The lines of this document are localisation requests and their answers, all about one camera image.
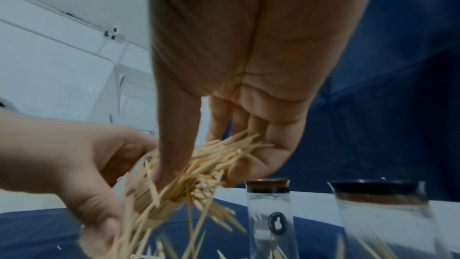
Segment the transparent container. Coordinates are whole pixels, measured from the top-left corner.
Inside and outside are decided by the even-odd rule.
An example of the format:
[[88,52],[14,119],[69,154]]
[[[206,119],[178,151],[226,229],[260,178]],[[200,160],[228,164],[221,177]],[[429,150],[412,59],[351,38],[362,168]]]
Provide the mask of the transparent container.
[[452,259],[424,182],[354,180],[330,186],[353,259]]
[[246,183],[251,259],[299,259],[289,180]]

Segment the fingernail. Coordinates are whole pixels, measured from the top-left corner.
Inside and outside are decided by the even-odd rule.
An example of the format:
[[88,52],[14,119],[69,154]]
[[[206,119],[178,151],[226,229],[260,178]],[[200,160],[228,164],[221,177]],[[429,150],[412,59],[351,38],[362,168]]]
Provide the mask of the fingernail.
[[114,218],[108,218],[97,226],[97,232],[110,245],[114,236],[120,230],[120,222]]

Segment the hand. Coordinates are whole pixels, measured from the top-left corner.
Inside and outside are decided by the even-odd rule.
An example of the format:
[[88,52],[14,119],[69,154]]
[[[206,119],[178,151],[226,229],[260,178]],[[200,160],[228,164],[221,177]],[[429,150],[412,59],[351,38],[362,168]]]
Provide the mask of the hand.
[[240,161],[230,184],[275,172],[368,0],[150,0],[163,185],[188,162],[209,95],[208,140],[244,129],[274,144]]
[[27,118],[0,110],[0,187],[55,193],[107,242],[120,227],[111,186],[156,140],[132,128]]

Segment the logo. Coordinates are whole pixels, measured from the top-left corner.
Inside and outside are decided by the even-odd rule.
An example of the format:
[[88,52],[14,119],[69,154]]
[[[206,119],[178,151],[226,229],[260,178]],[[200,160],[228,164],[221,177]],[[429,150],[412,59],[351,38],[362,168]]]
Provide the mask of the logo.
[[274,212],[268,217],[268,228],[275,235],[284,235],[288,229],[288,221],[282,213]]

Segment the lid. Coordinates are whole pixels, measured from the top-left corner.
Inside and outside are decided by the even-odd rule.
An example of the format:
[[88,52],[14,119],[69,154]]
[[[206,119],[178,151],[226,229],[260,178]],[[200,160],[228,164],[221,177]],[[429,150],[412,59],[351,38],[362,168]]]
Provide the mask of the lid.
[[424,182],[410,180],[341,180],[329,182],[334,193],[410,195],[424,193]]
[[246,182],[249,193],[289,193],[289,179],[258,179]]

